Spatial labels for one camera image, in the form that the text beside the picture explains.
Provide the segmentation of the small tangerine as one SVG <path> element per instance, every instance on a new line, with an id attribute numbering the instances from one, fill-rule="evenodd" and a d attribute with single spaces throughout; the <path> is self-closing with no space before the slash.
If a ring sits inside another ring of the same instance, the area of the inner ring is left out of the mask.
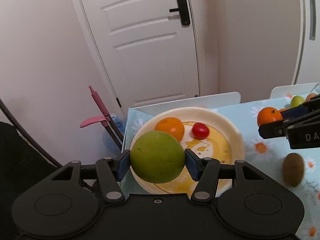
<path id="1" fill-rule="evenodd" d="M 257 126 L 282 120 L 283 116 L 277 109 L 273 107 L 263 108 L 257 115 Z"/>

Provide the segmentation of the red plum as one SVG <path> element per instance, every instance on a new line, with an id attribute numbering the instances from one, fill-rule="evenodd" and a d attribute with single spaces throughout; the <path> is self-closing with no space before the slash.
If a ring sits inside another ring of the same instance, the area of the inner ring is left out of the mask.
<path id="1" fill-rule="evenodd" d="M 200 140 L 206 139 L 210 134 L 209 128 L 201 122 L 196 122 L 193 125 L 191 132 L 195 139 L 200 139 Z"/>

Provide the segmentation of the large green apple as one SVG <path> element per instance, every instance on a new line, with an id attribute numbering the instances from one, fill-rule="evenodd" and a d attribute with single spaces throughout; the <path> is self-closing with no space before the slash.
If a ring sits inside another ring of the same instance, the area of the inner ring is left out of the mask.
<path id="1" fill-rule="evenodd" d="M 168 133 L 149 131 L 131 148 L 131 167 L 142 180 L 153 184 L 168 183 L 184 169 L 185 153 L 181 144 Z"/>

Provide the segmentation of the large orange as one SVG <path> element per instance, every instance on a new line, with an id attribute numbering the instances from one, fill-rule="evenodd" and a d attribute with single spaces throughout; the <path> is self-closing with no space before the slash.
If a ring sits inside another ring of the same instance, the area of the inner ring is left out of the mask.
<path id="1" fill-rule="evenodd" d="M 184 136 L 184 125 L 180 119 L 175 117 L 167 117 L 160 120 L 154 127 L 154 130 L 168 133 L 178 142 L 180 142 Z"/>

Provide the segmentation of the small green apple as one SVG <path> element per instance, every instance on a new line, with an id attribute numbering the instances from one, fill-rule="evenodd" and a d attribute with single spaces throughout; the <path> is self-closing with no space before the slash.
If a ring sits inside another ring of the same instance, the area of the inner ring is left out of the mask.
<path id="1" fill-rule="evenodd" d="M 290 102 L 290 108 L 297 107 L 305 102 L 305 99 L 302 96 L 295 95 Z"/>

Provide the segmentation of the yellow red apple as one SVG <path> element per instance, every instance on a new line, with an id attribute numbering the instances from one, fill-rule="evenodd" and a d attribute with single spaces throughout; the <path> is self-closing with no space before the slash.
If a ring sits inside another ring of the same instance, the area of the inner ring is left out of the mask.
<path id="1" fill-rule="evenodd" d="M 305 98 L 305 101 L 310 101 L 313 97 L 317 96 L 316 93 L 310 93 L 308 96 Z"/>

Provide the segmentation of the blue daisy tablecloth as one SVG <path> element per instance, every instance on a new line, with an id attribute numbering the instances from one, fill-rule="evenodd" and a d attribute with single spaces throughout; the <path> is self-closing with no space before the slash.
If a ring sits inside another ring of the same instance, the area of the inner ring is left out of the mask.
<path id="1" fill-rule="evenodd" d="M 209 109 L 228 118 L 240 131 L 245 145 L 245 160 L 280 183 L 284 182 L 282 163 L 293 150 L 286 138 L 263 139 L 258 133 L 256 119 L 265 107 L 288 108 L 293 96 L 289 94 L 286 98 L 269 98 Z M 133 137 L 152 117 L 138 111 L 129 115 L 125 148 L 131 146 Z M 302 156 L 305 167 L 301 184 L 292 188 L 305 207 L 305 216 L 297 236 L 300 239 L 319 239 L 319 148 L 296 150 L 296 153 Z"/>

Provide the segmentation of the brown kiwi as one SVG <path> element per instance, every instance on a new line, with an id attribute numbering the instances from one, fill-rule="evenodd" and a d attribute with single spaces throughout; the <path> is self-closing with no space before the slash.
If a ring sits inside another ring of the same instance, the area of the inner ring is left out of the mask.
<path id="1" fill-rule="evenodd" d="M 289 187 L 297 187 L 302 182 L 304 162 L 298 153 L 290 153 L 284 158 L 282 175 L 284 183 Z"/>

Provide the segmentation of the cream cartoon plate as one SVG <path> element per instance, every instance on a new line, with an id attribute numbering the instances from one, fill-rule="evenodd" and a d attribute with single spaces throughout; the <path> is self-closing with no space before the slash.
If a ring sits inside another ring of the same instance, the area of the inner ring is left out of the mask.
<path id="1" fill-rule="evenodd" d="M 211 157 L 221 164 L 233 164 L 238 159 L 244 159 L 244 142 L 236 126 L 223 115 L 201 107 L 181 107 L 154 116 L 133 137 L 131 145 L 141 135 L 153 130 L 159 121 L 168 117 L 181 120 L 185 129 L 181 145 L 184 149 L 191 149 L 198 157 Z M 191 129 L 197 122 L 209 128 L 206 139 L 198 140 L 193 137 Z M 136 182 L 150 194 L 187 193 L 191 196 L 197 185 L 186 168 L 176 179 L 164 184 L 152 184 L 140 179 L 134 171 L 131 173 Z"/>

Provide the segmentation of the black jacket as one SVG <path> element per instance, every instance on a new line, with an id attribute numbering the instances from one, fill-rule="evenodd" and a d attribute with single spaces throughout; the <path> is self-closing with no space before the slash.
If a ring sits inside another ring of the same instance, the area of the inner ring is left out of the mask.
<path id="1" fill-rule="evenodd" d="M 19 235 L 11 215 L 15 199 L 56 170 L 14 126 L 1 122 L 1 239 Z"/>

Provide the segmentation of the black pole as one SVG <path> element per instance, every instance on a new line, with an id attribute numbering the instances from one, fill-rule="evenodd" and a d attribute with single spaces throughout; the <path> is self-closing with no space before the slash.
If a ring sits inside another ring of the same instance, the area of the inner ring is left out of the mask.
<path id="1" fill-rule="evenodd" d="M 25 138 L 25 140 L 33 147 L 37 152 L 39 152 L 44 158 L 46 158 L 49 162 L 51 162 L 54 166 L 60 168 L 62 165 L 55 160 L 47 151 L 44 150 L 28 133 L 27 131 L 20 125 L 20 123 L 16 120 L 16 118 L 12 115 L 12 113 L 8 110 L 6 105 L 0 99 L 0 107 L 1 111 L 7 117 L 7 119 L 12 123 L 12 125 L 21 133 L 21 135 Z"/>

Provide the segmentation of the white door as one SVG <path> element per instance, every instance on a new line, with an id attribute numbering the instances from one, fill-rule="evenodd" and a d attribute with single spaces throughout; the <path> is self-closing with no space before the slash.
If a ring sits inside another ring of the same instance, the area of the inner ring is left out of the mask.
<path id="1" fill-rule="evenodd" d="M 199 94 L 193 25 L 169 12 L 176 0 L 80 0 L 80 7 L 124 111 Z"/>

